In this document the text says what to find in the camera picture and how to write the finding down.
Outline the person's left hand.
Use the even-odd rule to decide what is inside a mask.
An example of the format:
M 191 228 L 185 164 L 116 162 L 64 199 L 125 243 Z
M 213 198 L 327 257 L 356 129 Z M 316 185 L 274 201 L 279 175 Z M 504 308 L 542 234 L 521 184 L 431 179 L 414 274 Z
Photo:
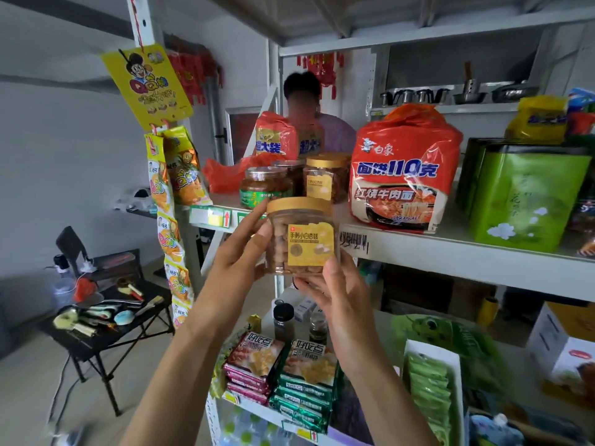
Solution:
M 212 268 L 187 322 L 193 329 L 227 337 L 242 313 L 252 285 L 246 270 L 246 245 L 263 223 L 270 199 L 264 199 L 246 216 L 215 254 Z

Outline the person's right hand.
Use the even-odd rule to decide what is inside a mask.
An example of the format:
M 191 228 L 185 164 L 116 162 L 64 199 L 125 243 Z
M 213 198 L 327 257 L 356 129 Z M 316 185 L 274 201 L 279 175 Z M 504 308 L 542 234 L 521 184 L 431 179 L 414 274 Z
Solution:
M 353 262 L 349 273 L 350 290 L 346 297 L 332 300 L 325 294 L 324 271 L 321 275 L 294 277 L 294 286 L 316 302 L 323 311 L 336 356 L 386 354 L 376 330 L 368 286 Z

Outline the clear nut jar yellow label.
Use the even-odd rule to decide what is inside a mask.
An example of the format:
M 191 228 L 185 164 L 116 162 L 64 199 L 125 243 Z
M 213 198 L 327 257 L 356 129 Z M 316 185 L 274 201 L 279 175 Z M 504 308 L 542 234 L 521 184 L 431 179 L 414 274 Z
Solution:
M 313 197 L 285 197 L 267 204 L 272 238 L 265 253 L 269 273 L 318 275 L 332 256 L 340 259 L 333 204 Z

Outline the person's right forearm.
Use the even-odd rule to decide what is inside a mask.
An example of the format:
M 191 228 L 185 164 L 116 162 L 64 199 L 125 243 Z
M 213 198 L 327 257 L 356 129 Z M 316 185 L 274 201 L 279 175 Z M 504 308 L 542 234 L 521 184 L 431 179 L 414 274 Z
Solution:
M 440 446 L 385 354 L 338 356 L 374 446 Z

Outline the person's left forearm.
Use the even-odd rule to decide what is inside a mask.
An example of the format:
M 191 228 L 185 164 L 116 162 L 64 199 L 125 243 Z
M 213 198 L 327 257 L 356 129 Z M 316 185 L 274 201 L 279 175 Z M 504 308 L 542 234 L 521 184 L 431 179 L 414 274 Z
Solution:
M 195 446 L 212 373 L 240 311 L 194 313 L 168 346 L 118 446 Z

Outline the barcode sticker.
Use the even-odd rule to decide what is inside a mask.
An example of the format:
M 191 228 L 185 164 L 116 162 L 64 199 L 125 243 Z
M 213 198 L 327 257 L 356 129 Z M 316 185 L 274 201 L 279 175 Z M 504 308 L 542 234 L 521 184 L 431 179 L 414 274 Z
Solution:
M 340 231 L 340 246 L 355 257 L 367 257 L 369 254 L 368 235 L 361 232 Z

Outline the small white box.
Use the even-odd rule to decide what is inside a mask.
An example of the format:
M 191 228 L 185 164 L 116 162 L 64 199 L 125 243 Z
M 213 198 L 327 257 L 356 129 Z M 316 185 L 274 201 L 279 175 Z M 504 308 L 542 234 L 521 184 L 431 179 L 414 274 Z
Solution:
M 312 312 L 316 308 L 316 302 L 311 298 L 304 298 L 294 307 L 294 319 L 297 322 L 306 322 L 309 320 Z

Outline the shelf price tag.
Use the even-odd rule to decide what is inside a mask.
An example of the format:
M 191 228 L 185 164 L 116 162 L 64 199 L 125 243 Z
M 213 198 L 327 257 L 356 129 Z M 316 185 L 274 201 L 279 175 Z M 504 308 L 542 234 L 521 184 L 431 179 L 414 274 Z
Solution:
M 208 208 L 206 210 L 206 223 L 209 226 L 228 229 L 232 226 L 232 216 L 232 210 Z

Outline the small dark spice bottle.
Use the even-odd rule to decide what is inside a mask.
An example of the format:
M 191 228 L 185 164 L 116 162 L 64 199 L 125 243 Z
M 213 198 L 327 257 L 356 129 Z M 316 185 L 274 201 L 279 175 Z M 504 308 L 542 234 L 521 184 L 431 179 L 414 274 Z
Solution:
M 321 310 L 312 312 L 309 319 L 309 341 L 326 345 L 328 341 L 328 322 Z

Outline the glass jar green label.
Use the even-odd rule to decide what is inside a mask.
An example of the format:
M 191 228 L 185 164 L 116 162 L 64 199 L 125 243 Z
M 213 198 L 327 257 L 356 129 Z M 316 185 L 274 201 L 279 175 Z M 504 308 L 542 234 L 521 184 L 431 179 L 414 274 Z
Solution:
M 253 209 L 264 199 L 281 199 L 293 196 L 293 182 L 287 169 L 281 166 L 257 166 L 245 171 L 240 184 L 240 204 Z

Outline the black cap spice bottle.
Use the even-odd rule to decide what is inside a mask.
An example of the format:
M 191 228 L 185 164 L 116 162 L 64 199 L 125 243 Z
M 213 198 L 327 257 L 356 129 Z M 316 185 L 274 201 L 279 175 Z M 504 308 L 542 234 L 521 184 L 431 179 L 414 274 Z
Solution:
M 274 337 L 285 344 L 291 344 L 295 337 L 294 307 L 286 302 L 276 303 L 272 309 Z

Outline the dark sauce glass jar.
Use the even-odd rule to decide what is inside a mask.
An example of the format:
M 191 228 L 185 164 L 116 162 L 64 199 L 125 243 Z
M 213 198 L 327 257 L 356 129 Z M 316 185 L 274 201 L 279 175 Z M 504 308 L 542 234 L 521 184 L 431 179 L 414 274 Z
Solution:
M 305 196 L 303 169 L 306 165 L 306 159 L 276 160 L 272 165 L 287 171 L 287 178 L 292 181 L 294 197 Z

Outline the red plastic bag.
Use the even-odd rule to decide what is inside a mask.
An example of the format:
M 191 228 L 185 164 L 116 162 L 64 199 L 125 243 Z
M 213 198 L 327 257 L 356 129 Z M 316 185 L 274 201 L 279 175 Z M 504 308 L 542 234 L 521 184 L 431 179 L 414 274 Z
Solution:
M 284 157 L 272 153 L 243 157 L 234 165 L 220 164 L 214 159 L 207 159 L 202 168 L 211 194 L 227 194 L 239 191 L 240 184 L 245 177 L 245 171 L 251 167 L 271 166 Z

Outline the hanging strips of snack packets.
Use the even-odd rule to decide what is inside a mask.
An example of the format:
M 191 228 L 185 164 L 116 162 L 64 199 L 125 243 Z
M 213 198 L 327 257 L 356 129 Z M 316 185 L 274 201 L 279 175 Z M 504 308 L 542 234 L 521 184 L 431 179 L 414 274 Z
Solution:
M 186 127 L 145 135 L 148 183 L 156 206 L 157 236 L 164 253 L 165 277 L 172 295 L 175 328 L 195 300 L 179 219 L 192 206 L 211 206 L 199 159 Z

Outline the clear snack jar gold lid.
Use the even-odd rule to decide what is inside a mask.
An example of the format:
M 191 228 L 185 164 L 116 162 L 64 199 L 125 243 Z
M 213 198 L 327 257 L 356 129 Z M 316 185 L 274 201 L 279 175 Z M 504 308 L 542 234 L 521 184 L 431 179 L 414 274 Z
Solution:
M 323 153 L 309 156 L 303 168 L 304 194 L 333 204 L 345 202 L 349 190 L 351 155 Z

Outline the orange snack bag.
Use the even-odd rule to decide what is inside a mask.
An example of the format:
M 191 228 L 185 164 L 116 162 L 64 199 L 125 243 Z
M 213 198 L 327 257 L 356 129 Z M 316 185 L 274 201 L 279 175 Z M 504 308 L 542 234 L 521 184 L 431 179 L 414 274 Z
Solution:
M 271 154 L 296 160 L 299 157 L 298 130 L 287 118 L 264 111 L 256 120 L 255 149 L 252 154 Z

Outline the white framed door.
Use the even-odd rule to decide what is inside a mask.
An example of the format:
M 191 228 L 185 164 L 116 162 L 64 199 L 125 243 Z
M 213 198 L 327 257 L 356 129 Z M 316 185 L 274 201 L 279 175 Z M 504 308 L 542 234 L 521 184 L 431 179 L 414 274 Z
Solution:
M 258 106 L 225 108 L 227 165 L 237 164 L 244 157 L 259 112 Z

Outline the stack of green biscuit packets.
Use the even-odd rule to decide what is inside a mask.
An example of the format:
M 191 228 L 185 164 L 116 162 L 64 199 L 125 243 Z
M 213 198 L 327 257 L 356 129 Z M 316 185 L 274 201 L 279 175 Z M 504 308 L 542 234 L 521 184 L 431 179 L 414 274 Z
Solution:
M 326 434 L 341 375 L 330 347 L 295 339 L 283 356 L 268 406 L 299 427 Z

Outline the stack of pink biscuit packets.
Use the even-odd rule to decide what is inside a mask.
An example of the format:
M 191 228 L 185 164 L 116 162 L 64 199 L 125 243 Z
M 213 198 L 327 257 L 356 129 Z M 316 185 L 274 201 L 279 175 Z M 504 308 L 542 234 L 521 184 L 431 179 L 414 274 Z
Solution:
M 226 359 L 227 391 L 267 405 L 286 344 L 253 331 L 245 333 Z

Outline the orange instant noodle multipack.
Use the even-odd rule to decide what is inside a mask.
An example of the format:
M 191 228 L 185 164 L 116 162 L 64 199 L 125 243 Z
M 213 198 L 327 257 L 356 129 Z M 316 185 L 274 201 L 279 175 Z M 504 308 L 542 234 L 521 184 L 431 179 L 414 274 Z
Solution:
M 383 230 L 435 234 L 463 139 L 429 104 L 405 104 L 361 127 L 352 153 L 350 214 Z

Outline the white metal shelf rack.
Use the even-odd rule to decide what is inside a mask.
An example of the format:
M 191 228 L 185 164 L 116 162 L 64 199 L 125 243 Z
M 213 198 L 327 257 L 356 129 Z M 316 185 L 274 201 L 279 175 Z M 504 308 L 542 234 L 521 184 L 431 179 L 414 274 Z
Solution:
M 165 7 L 173 0 L 128 0 L 130 21 L 146 24 L 134 39 L 158 42 Z M 270 87 L 263 108 L 283 110 L 285 58 L 426 44 L 528 28 L 554 28 L 595 21 L 595 0 L 199 0 L 213 5 L 267 39 Z M 472 242 L 454 224 L 438 234 L 382 232 L 360 224 L 372 241 L 370 257 L 393 265 L 470 279 L 498 287 L 539 291 L 595 301 L 595 261 L 569 253 L 540 253 Z

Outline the green frog print bag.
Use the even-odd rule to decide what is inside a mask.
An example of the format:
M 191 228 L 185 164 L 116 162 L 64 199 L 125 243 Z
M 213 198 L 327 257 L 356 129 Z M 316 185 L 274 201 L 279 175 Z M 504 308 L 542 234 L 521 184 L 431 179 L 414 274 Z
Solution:
M 476 327 L 432 315 L 398 315 L 391 321 L 401 343 L 411 339 L 459 355 L 462 383 L 476 390 L 506 394 L 510 373 L 496 342 Z

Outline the purple packet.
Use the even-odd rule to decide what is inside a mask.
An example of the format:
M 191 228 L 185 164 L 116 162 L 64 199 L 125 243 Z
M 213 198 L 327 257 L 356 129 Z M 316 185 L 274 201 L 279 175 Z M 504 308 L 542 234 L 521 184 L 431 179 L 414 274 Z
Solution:
M 374 446 L 361 404 L 350 385 L 338 394 L 327 436 L 341 446 Z

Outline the row of green sachets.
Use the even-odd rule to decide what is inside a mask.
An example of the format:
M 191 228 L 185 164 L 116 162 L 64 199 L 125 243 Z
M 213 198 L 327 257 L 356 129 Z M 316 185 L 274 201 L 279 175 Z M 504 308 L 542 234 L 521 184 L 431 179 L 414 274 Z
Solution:
M 450 446 L 453 432 L 450 369 L 426 354 L 409 353 L 406 368 L 410 394 L 440 446 Z

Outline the yellow can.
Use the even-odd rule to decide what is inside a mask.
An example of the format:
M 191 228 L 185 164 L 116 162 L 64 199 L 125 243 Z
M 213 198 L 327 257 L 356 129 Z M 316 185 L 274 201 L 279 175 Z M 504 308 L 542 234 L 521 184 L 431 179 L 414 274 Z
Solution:
M 495 297 L 483 298 L 475 321 L 476 324 L 483 328 L 488 328 L 495 321 L 499 309 L 500 304 Z

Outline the white display box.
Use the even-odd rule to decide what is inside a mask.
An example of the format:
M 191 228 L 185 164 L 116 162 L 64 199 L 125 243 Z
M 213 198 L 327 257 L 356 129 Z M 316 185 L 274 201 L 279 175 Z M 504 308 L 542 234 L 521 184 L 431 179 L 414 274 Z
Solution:
M 409 393 L 410 390 L 406 368 L 406 357 L 409 353 L 413 352 L 426 354 L 448 365 L 450 369 L 450 383 L 452 385 L 453 396 L 453 403 L 451 409 L 453 420 L 453 432 L 450 441 L 450 446 L 466 446 L 466 427 L 464 421 L 464 403 L 462 396 L 462 375 L 459 356 L 454 352 L 450 352 L 449 350 L 431 344 L 426 344 L 419 341 L 407 339 L 405 343 L 404 368 L 402 375 Z

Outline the green tin box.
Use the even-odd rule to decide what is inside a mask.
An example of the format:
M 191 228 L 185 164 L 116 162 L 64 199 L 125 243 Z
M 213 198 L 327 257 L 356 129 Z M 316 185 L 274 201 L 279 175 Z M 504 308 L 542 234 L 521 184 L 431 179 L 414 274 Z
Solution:
M 455 204 L 467 218 L 471 216 L 486 146 L 500 141 L 501 138 L 495 137 L 468 139 L 455 194 Z
M 484 146 L 469 215 L 477 243 L 553 253 L 591 163 L 588 146 Z

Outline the pile of brushes and tools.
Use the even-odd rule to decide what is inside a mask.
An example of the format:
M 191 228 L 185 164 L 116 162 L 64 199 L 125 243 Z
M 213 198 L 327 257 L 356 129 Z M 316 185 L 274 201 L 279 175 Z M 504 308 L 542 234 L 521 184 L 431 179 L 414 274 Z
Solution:
M 62 309 L 53 319 L 53 327 L 90 338 L 101 326 L 109 330 L 129 326 L 148 311 L 165 305 L 163 296 L 149 299 L 136 285 L 126 280 L 118 282 L 116 289 L 125 296 L 124 299 L 106 299 L 97 292 L 95 299 L 89 296 L 83 302 Z

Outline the red small object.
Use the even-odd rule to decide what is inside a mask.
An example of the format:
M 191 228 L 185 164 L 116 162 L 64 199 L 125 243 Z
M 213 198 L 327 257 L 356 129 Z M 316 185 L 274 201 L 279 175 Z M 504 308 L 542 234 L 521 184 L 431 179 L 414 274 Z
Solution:
M 97 283 L 81 276 L 75 282 L 73 300 L 76 304 L 80 304 L 87 300 L 92 294 L 97 292 L 97 290 Z

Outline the black folding table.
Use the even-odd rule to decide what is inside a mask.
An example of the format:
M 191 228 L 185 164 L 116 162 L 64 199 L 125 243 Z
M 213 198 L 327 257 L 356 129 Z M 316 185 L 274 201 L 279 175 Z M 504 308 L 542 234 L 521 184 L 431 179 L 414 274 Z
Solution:
M 116 417 L 122 415 L 111 385 L 117 368 L 130 354 L 130 351 L 142 340 L 174 334 L 173 315 L 170 309 L 172 302 L 170 290 L 144 279 L 133 284 L 149 299 L 157 295 L 163 296 L 165 305 L 148 311 L 129 326 L 118 327 L 116 330 L 109 330 L 101 326 L 96 335 L 90 338 L 84 337 L 77 332 L 73 335 L 71 332 L 57 330 L 53 327 L 53 319 L 65 307 L 59 309 L 55 314 L 43 318 L 37 325 L 43 334 L 50 337 L 66 351 L 67 362 L 74 367 L 79 382 L 83 383 L 88 380 L 82 369 L 84 363 L 88 364 L 90 369 L 98 375 Z M 125 298 L 123 294 L 117 292 L 115 285 L 100 293 L 106 299 Z

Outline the red hanging decoration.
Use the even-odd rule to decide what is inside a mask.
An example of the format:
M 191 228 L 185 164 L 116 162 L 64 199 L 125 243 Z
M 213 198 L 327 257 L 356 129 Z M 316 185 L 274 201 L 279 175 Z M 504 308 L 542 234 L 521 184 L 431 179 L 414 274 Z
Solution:
M 323 91 L 326 88 L 331 88 L 331 100 L 337 99 L 337 69 L 345 66 L 345 54 L 343 52 L 333 51 L 331 53 L 298 55 L 296 62 L 298 67 L 316 76 L 321 90 L 320 99 L 323 99 Z
M 194 105 L 195 102 L 206 105 L 204 88 L 207 79 L 213 78 L 215 86 L 223 88 L 223 68 L 209 49 L 198 54 L 168 52 L 168 59 L 191 105 Z

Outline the yellow cartoon hanging card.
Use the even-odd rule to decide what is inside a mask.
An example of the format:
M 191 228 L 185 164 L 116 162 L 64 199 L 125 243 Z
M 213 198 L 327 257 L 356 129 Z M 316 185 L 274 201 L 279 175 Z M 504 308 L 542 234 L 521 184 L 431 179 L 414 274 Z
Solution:
M 160 44 L 118 49 L 100 58 L 145 132 L 192 117 L 192 104 Z

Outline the row of metal cups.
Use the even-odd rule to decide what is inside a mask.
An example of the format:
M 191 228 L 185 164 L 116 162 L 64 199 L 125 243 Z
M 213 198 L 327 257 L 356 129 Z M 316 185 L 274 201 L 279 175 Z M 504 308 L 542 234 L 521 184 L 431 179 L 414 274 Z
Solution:
M 402 106 L 404 104 L 454 104 L 451 89 L 390 89 L 380 94 L 382 106 Z

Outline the clear spray bottle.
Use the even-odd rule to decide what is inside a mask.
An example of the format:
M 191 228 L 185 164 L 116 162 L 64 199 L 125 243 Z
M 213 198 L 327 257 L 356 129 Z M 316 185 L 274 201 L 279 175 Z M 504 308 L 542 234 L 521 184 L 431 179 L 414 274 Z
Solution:
M 77 277 L 63 254 L 54 256 L 54 269 L 58 278 L 52 283 L 52 296 L 55 307 L 61 309 L 75 303 Z

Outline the blue plastic bag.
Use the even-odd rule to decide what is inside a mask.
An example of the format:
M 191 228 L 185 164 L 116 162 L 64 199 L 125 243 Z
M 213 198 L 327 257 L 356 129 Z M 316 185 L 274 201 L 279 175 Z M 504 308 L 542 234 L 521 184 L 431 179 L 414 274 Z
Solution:
M 525 437 L 508 423 L 504 414 L 473 414 L 469 424 L 470 446 L 525 446 Z

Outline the white and yellow carton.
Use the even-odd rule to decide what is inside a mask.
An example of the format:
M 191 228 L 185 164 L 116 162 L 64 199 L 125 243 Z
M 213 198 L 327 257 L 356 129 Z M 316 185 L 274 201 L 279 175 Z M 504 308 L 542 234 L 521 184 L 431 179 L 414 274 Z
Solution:
M 595 303 L 545 302 L 526 348 L 545 394 L 595 410 Z

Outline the dark snack packet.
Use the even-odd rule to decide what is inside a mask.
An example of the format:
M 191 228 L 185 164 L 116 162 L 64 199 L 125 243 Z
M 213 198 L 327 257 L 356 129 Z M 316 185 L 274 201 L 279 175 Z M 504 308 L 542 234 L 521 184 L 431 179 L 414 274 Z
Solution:
M 577 200 L 569 218 L 568 229 L 581 235 L 579 256 L 595 259 L 595 199 Z

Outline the dark metal pan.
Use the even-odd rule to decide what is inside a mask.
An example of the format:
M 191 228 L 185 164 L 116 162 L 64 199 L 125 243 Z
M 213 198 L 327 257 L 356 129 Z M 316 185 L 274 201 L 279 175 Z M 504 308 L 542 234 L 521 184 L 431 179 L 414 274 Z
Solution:
M 514 83 L 500 86 L 491 92 L 493 103 L 515 103 L 525 97 L 534 97 L 539 94 L 539 86 L 528 83 Z

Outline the yellow snack bag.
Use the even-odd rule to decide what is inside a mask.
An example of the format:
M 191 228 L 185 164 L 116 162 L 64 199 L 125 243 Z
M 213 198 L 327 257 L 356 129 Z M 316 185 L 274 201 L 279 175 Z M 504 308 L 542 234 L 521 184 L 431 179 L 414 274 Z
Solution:
M 504 137 L 526 142 L 563 142 L 567 129 L 568 97 L 539 95 L 524 97 Z

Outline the blue and red packet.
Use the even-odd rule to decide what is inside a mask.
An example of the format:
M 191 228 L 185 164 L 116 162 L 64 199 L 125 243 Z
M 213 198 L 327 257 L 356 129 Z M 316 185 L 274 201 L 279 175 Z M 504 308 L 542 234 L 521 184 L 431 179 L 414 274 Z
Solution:
M 566 136 L 595 135 L 595 91 L 573 88 L 569 92 Z

